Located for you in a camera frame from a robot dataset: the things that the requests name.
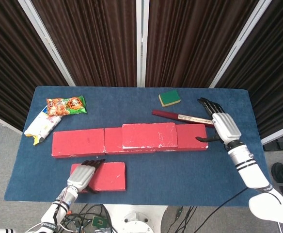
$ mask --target blue felt surface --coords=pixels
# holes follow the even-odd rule
[[[160,93],[172,88],[59,87],[41,86],[35,91],[25,129],[45,107],[46,98],[83,95],[88,114],[63,117],[55,131],[121,127],[127,123],[171,122],[151,114],[153,109],[209,118],[197,102],[200,97],[222,105],[242,132],[241,140],[254,153],[268,177],[260,137],[248,92],[236,89],[178,88],[181,102],[163,108]],[[207,129],[212,135],[213,129]],[[53,159],[53,134],[33,146],[33,138],[22,136],[16,163],[5,200],[54,201],[66,187],[71,164],[85,158]],[[207,151],[157,152],[153,154],[106,155],[107,162],[125,162],[127,190],[100,194],[80,194],[77,202],[219,206],[241,191],[245,185],[220,142],[210,143]],[[229,202],[230,206],[248,206],[256,191],[247,190]]]

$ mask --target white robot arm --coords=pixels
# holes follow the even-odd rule
[[[67,187],[62,190],[43,215],[40,229],[35,231],[35,233],[53,233],[56,231],[71,204],[77,199],[78,193],[88,186],[95,171],[104,161],[105,159],[96,161],[86,160],[74,170],[67,180]]]
[[[249,200],[250,211],[257,218],[283,223],[283,196],[266,179],[247,146],[239,141],[241,132],[232,117],[217,103],[205,98],[198,101],[212,116],[217,134],[197,139],[203,142],[221,140],[245,185],[261,193]]]

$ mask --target white frame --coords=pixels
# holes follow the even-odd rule
[[[150,0],[136,0],[137,87],[145,87]]]
[[[142,0],[136,0],[137,87],[142,79]]]
[[[283,136],[283,129],[278,130],[277,132],[271,134],[270,136],[267,136],[267,137],[261,139],[261,144],[262,144],[262,145],[265,145],[265,144],[267,144],[267,143],[269,143],[269,142],[271,142],[271,141],[274,141],[274,140],[276,140],[277,138],[280,138],[280,137],[282,137],[282,136]]]
[[[18,0],[69,86],[76,86],[31,0]]]
[[[216,84],[222,78],[223,74],[235,58],[236,54],[238,53],[239,49],[244,44],[245,40],[252,32],[253,28],[256,26],[258,21],[260,20],[261,16],[264,14],[265,10],[269,6],[272,0],[259,0],[256,7],[254,8],[252,14],[249,16],[245,26],[243,27],[242,31],[238,35],[235,43],[233,44],[230,52],[228,53],[227,57],[225,58],[224,62],[222,63],[220,69],[218,70],[213,82],[210,84],[209,88],[215,88]]]
[[[15,131],[18,134],[22,134],[22,132],[20,130],[18,130],[17,128],[13,127],[12,125],[8,124],[6,121],[3,121],[2,119],[0,119],[0,124],[2,124],[3,126]]]

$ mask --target chip bag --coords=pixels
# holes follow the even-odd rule
[[[83,96],[69,99],[47,99],[47,107],[49,117],[87,113]]]
[[[49,117],[47,106],[38,114],[24,134],[34,138],[34,145],[44,141],[55,126],[61,121],[61,116]]]

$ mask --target floor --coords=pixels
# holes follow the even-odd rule
[[[4,201],[3,196],[8,184],[16,158],[21,135],[0,125],[0,228],[12,228],[19,233],[25,232],[40,221],[41,216],[50,206],[47,202]],[[283,151],[266,152],[270,167],[274,162],[283,161]],[[83,204],[74,204],[73,212],[78,212]],[[176,214],[176,206],[169,206],[162,220],[161,231],[166,233]],[[171,228],[175,231],[184,218],[188,207],[184,207],[180,219]],[[193,232],[214,210],[214,207],[198,207],[194,217],[187,226],[186,232]],[[248,208],[222,207],[198,231],[199,233],[279,233],[277,223],[257,219]]]

